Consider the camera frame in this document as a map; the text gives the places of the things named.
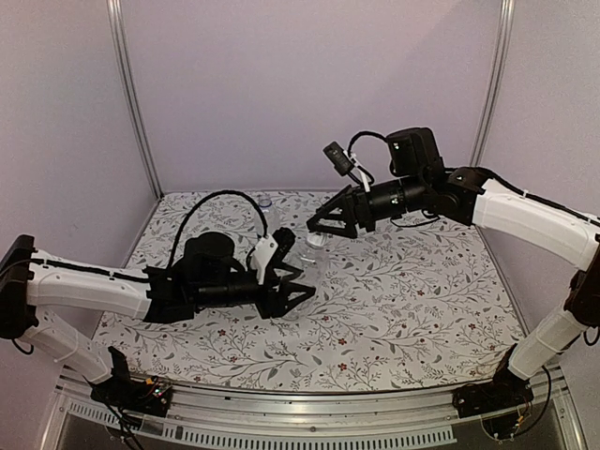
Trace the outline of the clear Pepsi plastic bottle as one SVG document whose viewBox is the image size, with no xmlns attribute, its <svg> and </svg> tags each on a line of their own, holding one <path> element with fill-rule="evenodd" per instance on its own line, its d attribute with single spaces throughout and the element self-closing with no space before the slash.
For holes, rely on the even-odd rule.
<svg viewBox="0 0 600 450">
<path fill-rule="evenodd" d="M 280 227 L 280 215 L 272 197 L 263 193 L 258 197 L 257 204 L 266 219 L 270 233 L 275 232 Z"/>
</svg>

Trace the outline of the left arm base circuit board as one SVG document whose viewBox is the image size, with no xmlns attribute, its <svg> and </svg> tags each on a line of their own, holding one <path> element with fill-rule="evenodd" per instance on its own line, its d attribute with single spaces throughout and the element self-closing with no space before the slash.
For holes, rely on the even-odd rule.
<svg viewBox="0 0 600 450">
<path fill-rule="evenodd" d="M 173 398 L 172 384 L 158 376 L 144 381 L 133 380 L 125 355 L 113 346 L 108 351 L 112 357 L 111 377 L 90 384 L 91 399 L 125 411 L 166 417 Z"/>
</svg>

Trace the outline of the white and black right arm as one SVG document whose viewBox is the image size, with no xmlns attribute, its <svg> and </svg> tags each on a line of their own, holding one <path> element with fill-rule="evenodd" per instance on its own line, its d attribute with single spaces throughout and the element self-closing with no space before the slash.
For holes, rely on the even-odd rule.
<svg viewBox="0 0 600 450">
<path fill-rule="evenodd" d="M 505 408 L 521 383 L 599 324 L 599 220 L 514 187 L 481 167 L 447 168 L 433 132 L 413 127 L 383 137 L 394 180 L 345 187 L 307 221 L 312 233 L 354 238 L 377 221 L 426 211 L 465 226 L 512 235 L 543 248 L 577 269 L 570 293 L 516 344 L 485 389 L 485 401 Z"/>
</svg>

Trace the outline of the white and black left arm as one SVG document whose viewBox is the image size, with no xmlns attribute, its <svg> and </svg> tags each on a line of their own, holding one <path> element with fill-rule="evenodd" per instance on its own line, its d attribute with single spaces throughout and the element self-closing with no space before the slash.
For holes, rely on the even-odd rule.
<svg viewBox="0 0 600 450">
<path fill-rule="evenodd" d="M 281 318 L 316 292 L 299 282 L 301 269 L 285 261 L 294 242 L 293 232 L 280 228 L 260 238 L 241 263 L 229 236 L 205 232 L 188 239 L 183 256 L 168 267 L 126 270 L 55 257 L 21 234 L 1 260 L 1 337 L 30 343 L 129 407 L 140 389 L 128 377 L 126 357 L 99 348 L 52 308 L 170 324 L 191 320 L 203 308 L 252 305 L 264 319 Z"/>
</svg>

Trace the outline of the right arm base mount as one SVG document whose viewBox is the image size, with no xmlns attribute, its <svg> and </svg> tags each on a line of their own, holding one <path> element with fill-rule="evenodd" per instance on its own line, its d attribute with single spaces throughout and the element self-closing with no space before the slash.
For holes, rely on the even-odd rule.
<svg viewBox="0 0 600 450">
<path fill-rule="evenodd" d="M 515 438 L 531 411 L 533 390 L 509 370 L 513 345 L 502 357 L 488 382 L 467 383 L 452 391 L 452 405 L 459 418 L 490 414 L 482 422 L 486 434 L 498 441 Z"/>
</svg>

